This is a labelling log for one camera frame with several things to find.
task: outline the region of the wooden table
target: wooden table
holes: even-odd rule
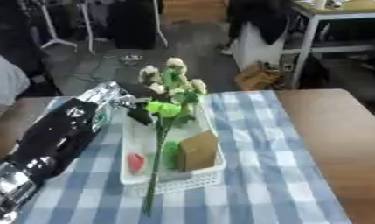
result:
[[[353,223],[375,224],[375,117],[343,90],[278,97]],[[0,158],[49,101],[22,99],[0,119]]]
[[[375,0],[349,0],[340,9],[326,7],[323,10],[314,9],[311,3],[294,2],[293,9],[309,19],[309,23],[300,49],[286,49],[284,54],[300,53],[295,66],[292,87],[297,87],[298,81],[309,53],[346,53],[362,52],[374,49],[373,45],[345,45],[312,47],[317,26],[323,20],[375,18]]]

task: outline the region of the brown box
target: brown box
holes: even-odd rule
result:
[[[177,168],[189,172],[214,166],[217,150],[217,137],[210,131],[201,132],[180,142]]]
[[[238,74],[234,81],[241,90],[262,90],[280,78],[280,71],[264,70],[260,62],[255,62]]]

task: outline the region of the white plastic basket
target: white plastic basket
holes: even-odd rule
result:
[[[145,196],[150,175],[148,173],[131,174],[128,170],[126,156],[129,153],[154,154],[156,152],[156,131],[154,126],[144,126],[127,116],[127,111],[123,111],[122,113],[124,117],[122,125],[121,182],[124,184],[124,191],[128,195]],[[185,124],[182,129],[172,128],[167,136],[167,140],[181,141],[205,130],[211,130],[217,135],[201,104],[197,105],[195,116],[196,121]],[[221,183],[226,161],[220,146],[218,146],[218,149],[213,167],[190,172],[178,172],[168,171],[160,165],[160,178],[156,183],[156,194],[180,192]]]

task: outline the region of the tablecloth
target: tablecloth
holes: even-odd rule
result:
[[[116,114],[17,223],[351,223],[274,92],[209,94],[204,106],[227,162],[222,184],[158,195],[146,217],[142,198],[127,196],[120,182]]]

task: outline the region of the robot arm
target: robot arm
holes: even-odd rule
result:
[[[80,155],[117,109],[136,109],[137,103],[147,100],[135,98],[110,81],[35,122],[0,163],[0,224],[14,222],[22,205]]]

